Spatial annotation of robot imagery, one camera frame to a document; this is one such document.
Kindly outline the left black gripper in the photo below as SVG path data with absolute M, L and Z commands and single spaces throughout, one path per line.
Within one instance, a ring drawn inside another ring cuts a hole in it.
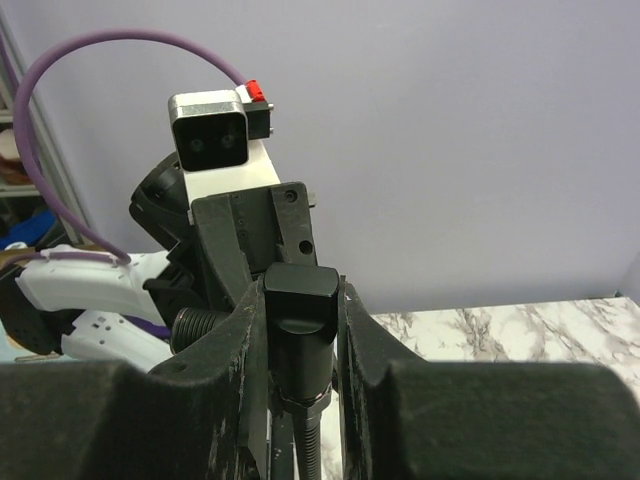
M 192 203 L 198 259 L 210 306 L 231 312 L 271 264 L 317 265 L 302 182 L 215 194 Z

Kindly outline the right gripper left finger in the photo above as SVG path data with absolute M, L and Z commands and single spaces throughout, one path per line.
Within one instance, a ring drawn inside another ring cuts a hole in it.
M 5 365 L 5 479 L 261 479 L 264 294 L 144 373 L 122 361 Z

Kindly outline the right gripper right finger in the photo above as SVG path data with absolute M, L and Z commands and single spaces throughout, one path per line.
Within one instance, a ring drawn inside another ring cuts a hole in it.
M 347 479 L 635 479 L 639 406 L 587 363 L 432 362 L 337 297 Z

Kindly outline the black T-shaped fitting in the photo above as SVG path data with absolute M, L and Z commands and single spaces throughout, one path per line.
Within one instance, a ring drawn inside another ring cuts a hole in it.
M 230 374 L 242 411 L 274 411 L 280 402 L 309 408 L 331 383 L 340 289 L 332 268 L 276 263 L 229 312 L 182 309 L 174 355 L 154 371 L 183 383 Z

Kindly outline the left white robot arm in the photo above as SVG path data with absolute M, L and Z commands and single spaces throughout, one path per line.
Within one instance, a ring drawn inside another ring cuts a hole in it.
M 301 182 L 187 200 L 176 154 L 134 191 L 129 211 L 161 246 L 121 264 L 59 244 L 9 260 L 1 324 L 21 347 L 78 360 L 164 361 L 226 318 L 275 263 L 317 261 Z

